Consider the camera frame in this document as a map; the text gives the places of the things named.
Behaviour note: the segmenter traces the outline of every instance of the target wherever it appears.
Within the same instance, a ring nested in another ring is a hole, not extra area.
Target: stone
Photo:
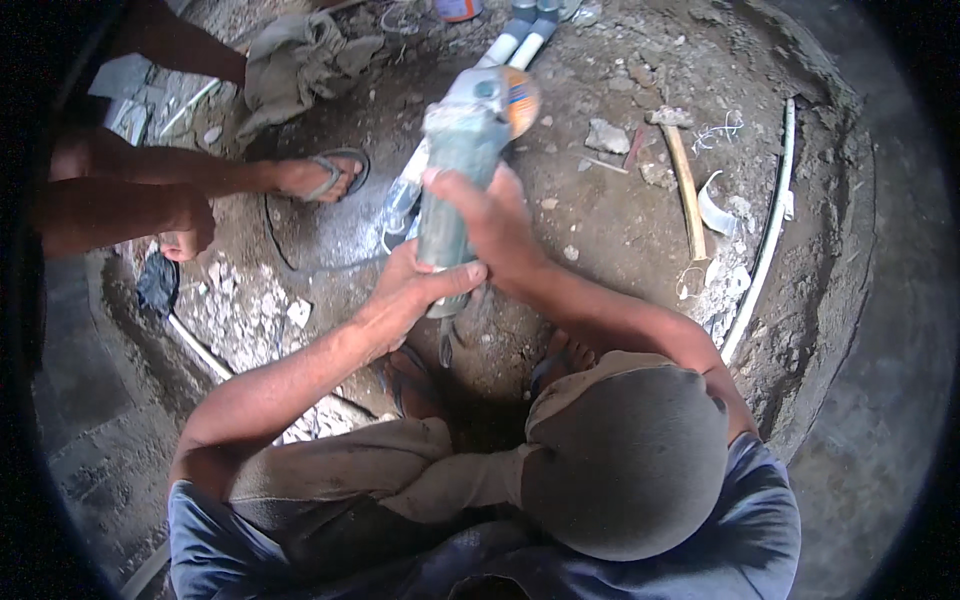
[[[220,127],[219,125],[217,127],[210,128],[206,133],[204,133],[204,144],[209,146],[213,142],[217,141],[220,139],[220,134],[223,132],[224,128]]]
[[[626,132],[608,123],[605,119],[590,119],[590,133],[584,145],[593,150],[625,155],[630,152],[630,139]]]
[[[310,302],[297,298],[297,301],[290,304],[290,308],[287,309],[287,317],[290,318],[290,321],[294,322],[296,326],[300,329],[306,327],[306,322],[310,319],[310,311],[313,309],[313,305]]]
[[[614,77],[607,82],[607,86],[612,91],[632,91],[634,89],[634,82],[626,77]]]

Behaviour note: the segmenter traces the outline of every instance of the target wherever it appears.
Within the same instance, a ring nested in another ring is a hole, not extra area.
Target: foot
[[[546,357],[543,360],[550,360],[561,352],[565,352],[565,357],[555,360],[553,367],[538,381],[541,390],[545,390],[547,386],[561,377],[587,371],[596,366],[596,355],[593,350],[570,339],[570,336],[562,329],[557,329],[553,337],[550,338],[550,344],[546,348]]]
[[[398,373],[400,380],[400,405],[403,416],[409,419],[428,419],[437,417],[447,420],[443,408],[439,405],[430,376],[420,370],[414,361],[403,352],[391,352],[384,366],[387,379],[387,394],[392,394],[394,381]]]
[[[317,202],[337,202],[347,193],[347,188],[363,169],[363,165],[342,156],[327,156],[326,159],[337,165],[343,174]],[[330,172],[313,160],[282,160],[276,164],[276,189],[287,196],[306,198],[329,179]]]

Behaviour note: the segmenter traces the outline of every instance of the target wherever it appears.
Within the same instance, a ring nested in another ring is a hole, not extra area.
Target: dark blue shirt
[[[296,589],[279,545],[190,482],[174,484],[168,517],[171,578],[181,600],[445,600],[458,583],[488,575],[513,579],[532,600],[774,599],[790,591],[800,556],[800,516],[786,469],[752,434],[731,444],[727,476],[707,522],[669,552],[631,563],[593,559],[534,541],[513,521],[493,521],[430,552]]]

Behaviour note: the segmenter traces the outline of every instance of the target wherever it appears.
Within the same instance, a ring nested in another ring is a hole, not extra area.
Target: black cable
[[[280,249],[280,245],[276,240],[274,235],[274,224],[270,220],[270,207],[268,206],[267,195],[263,195],[263,232],[266,234],[267,239],[270,240],[269,246],[274,252],[274,257],[276,262],[280,264],[280,268],[289,276],[298,277],[301,279],[306,279],[317,273],[338,273],[340,271],[350,271],[352,269],[359,269],[360,267],[366,267],[375,262],[379,262],[384,258],[390,256],[387,253],[377,254],[371,256],[370,258],[364,258],[357,262],[348,264],[348,265],[306,265],[302,267],[294,267],[290,264],[290,261],[287,260],[286,256],[283,255],[283,250]]]

